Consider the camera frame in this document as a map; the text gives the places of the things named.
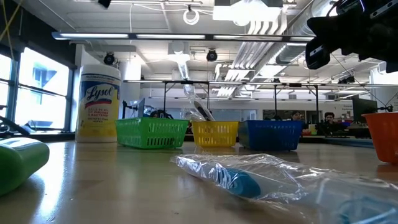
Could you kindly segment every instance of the blue basket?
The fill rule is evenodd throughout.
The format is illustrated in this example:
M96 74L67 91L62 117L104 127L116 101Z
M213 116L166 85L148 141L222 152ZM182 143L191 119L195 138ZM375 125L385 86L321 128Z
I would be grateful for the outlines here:
M243 121L239 123L239 143L257 151L290 151L297 148L301 121Z

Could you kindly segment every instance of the plastic basket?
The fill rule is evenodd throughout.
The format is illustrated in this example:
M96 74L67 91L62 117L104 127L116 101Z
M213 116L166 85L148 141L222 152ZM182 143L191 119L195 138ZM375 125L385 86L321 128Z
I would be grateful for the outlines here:
M239 143L257 151L290 151L297 148L301 121L243 121L239 124Z
M197 146L229 147L236 144L238 121L194 121L192 129Z
M398 113L364 114L380 161L398 163Z
M141 149L180 147L188 121L162 118L131 118L116 121L118 143Z

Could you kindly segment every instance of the green basket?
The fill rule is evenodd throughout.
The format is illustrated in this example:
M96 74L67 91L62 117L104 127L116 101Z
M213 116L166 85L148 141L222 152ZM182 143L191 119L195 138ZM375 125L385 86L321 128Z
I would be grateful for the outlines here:
M162 118L131 118L116 121L118 143L141 149L180 147L188 121Z

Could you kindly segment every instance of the green container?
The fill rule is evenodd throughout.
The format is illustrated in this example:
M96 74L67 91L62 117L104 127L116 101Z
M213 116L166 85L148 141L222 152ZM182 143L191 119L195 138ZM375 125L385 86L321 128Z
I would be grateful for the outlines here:
M29 138L0 141L0 195L6 194L28 179L49 160L49 147Z
M131 118L116 121L118 143L141 149L180 147L188 121L162 118Z

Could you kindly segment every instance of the wooden table surface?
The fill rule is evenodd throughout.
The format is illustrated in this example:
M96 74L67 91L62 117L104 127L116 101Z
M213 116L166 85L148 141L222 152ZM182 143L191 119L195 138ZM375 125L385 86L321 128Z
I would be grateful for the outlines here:
M239 147L137 150L116 144L49 143L50 160L0 197L0 223L300 223L186 174L170 162L180 153L250 154ZM299 144L273 153L287 161L398 183L398 166L374 149Z

